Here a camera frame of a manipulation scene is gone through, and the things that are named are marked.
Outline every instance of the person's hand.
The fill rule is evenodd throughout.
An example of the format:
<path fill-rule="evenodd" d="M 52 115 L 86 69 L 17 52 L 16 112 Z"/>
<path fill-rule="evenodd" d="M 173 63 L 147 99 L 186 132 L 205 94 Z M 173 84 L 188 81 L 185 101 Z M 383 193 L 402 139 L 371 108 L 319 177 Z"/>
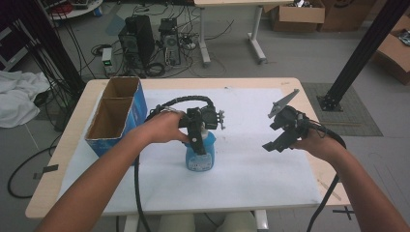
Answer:
<path fill-rule="evenodd" d="M 184 112 L 163 111 L 139 127 L 144 130 L 150 143 L 165 143 L 171 140 L 189 142 L 188 137 L 178 129 L 183 116 Z"/>
<path fill-rule="evenodd" d="M 327 162 L 331 162 L 335 156 L 340 154 L 340 152 L 345 151 L 345 149 L 330 136 L 325 136 L 324 132 L 313 129 L 309 129 L 306 138 L 296 141 L 290 147 L 303 149 L 311 153 L 313 156 Z"/>

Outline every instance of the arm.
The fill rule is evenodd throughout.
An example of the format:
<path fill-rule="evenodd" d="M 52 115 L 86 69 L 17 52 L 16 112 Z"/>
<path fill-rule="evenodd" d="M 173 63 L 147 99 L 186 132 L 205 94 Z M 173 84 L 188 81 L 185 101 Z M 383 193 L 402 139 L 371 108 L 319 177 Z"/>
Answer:
<path fill-rule="evenodd" d="M 90 231 L 132 162 L 150 143 L 188 142 L 178 130 L 182 113 L 163 112 L 131 130 L 61 196 L 36 231 Z"/>
<path fill-rule="evenodd" d="M 343 183 L 362 231 L 410 231 L 409 226 L 371 177 L 340 144 L 310 130 L 292 146 L 328 162 Z"/>

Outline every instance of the gray mat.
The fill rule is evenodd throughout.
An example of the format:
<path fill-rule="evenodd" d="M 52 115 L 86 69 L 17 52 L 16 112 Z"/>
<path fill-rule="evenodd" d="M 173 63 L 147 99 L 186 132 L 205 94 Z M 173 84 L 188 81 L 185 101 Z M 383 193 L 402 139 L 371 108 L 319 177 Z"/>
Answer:
<path fill-rule="evenodd" d="M 383 136 L 353 87 L 347 90 L 340 102 L 342 112 L 322 111 L 316 96 L 325 96 L 332 85 L 302 83 L 319 122 L 339 135 Z"/>

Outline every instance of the plastic bottle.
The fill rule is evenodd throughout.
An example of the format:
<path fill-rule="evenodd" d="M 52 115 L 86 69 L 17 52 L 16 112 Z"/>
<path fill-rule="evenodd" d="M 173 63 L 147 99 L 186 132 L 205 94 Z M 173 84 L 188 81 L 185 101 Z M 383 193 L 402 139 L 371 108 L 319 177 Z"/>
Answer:
<path fill-rule="evenodd" d="M 203 129 L 201 132 L 202 141 L 205 147 L 206 155 L 198 155 L 193 151 L 193 148 L 189 143 L 185 143 L 187 147 L 186 164 L 187 169 L 191 171 L 208 171 L 214 166 L 215 162 L 215 148 L 214 143 L 216 141 L 215 136 Z"/>

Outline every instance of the table leg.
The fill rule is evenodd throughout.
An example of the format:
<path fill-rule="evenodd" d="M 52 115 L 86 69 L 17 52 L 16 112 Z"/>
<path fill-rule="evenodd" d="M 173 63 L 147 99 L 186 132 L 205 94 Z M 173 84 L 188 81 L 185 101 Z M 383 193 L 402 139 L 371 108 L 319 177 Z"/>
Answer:
<path fill-rule="evenodd" d="M 138 229 L 139 215 L 129 215 L 126 219 L 124 232 L 135 232 Z"/>
<path fill-rule="evenodd" d="M 199 48 L 201 49 L 202 61 L 204 66 L 209 66 L 211 64 L 211 59 L 209 58 L 208 48 L 205 44 L 205 20 L 204 20 L 204 11 L 205 8 L 200 9 L 200 21 L 201 28 L 199 33 Z"/>
<path fill-rule="evenodd" d="M 257 31 L 259 29 L 259 21 L 260 21 L 261 15 L 262 15 L 262 9 L 263 9 L 263 6 L 258 6 L 256 8 L 255 21 L 254 21 L 254 24 L 253 24 L 253 31 L 251 33 L 248 33 L 250 44 L 253 46 L 253 48 L 256 51 L 256 54 L 259 58 L 259 62 L 258 62 L 259 65 L 266 61 L 266 56 L 263 53 L 262 48 L 260 48 L 260 45 L 256 40 Z"/>
<path fill-rule="evenodd" d="M 256 219 L 256 228 L 258 232 L 269 231 L 268 218 L 266 216 L 266 210 L 253 211 Z"/>

